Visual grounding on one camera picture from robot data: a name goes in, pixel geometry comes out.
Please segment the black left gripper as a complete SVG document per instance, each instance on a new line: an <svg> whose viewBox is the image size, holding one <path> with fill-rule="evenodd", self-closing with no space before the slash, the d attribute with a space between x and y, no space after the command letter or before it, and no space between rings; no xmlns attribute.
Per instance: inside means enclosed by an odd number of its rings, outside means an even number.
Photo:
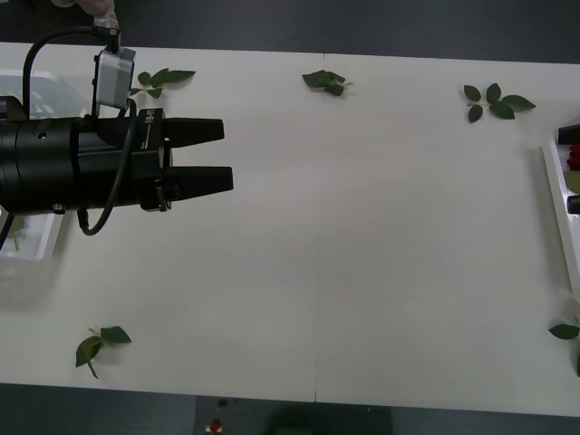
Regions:
<svg viewBox="0 0 580 435"><path fill-rule="evenodd" d="M169 167L172 157L165 143L165 119L161 108L139 111L115 201L117 207L138 205L145 211L168 211L171 201L200 198L234 189L230 167ZM81 193L80 201L74 205L76 210L104 207L129 127L128 118L95 121L85 116L74 120L74 131L78 133L76 181ZM168 139L172 149L224 138L222 120L168 119Z"/></svg>

